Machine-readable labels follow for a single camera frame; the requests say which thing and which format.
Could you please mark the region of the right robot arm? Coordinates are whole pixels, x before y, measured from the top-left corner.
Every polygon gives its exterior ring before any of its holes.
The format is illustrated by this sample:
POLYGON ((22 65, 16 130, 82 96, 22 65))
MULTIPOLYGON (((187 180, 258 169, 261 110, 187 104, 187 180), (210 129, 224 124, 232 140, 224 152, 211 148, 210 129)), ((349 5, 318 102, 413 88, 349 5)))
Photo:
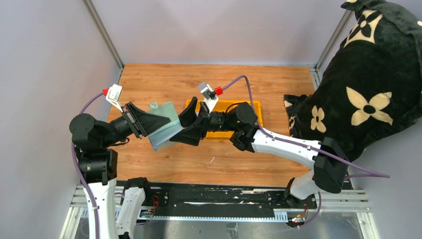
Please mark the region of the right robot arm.
POLYGON ((232 104, 224 112, 211 111, 206 103, 200 103, 197 111, 197 103, 193 97, 180 113, 183 129, 172 142, 197 146, 208 132, 231 131, 230 142, 240 151, 272 154, 306 166, 309 172, 292 178, 284 194, 276 198, 290 207, 319 191, 342 191, 349 160, 334 139, 304 140, 268 131, 259 126, 258 116, 247 102, 232 104))

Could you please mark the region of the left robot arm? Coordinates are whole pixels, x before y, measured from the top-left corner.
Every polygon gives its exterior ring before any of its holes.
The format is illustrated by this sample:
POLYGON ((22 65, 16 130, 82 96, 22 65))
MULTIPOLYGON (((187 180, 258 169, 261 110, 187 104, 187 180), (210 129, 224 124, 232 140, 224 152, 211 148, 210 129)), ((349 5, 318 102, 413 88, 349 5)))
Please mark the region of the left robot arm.
POLYGON ((133 103, 127 103, 122 110, 121 117, 111 122, 80 113, 69 125, 72 157, 76 160, 90 210, 91 239, 132 239, 140 207, 152 198, 146 178, 129 179, 124 186, 119 214, 115 213, 118 153, 112 146, 131 134, 149 136, 171 121, 140 110, 133 103))

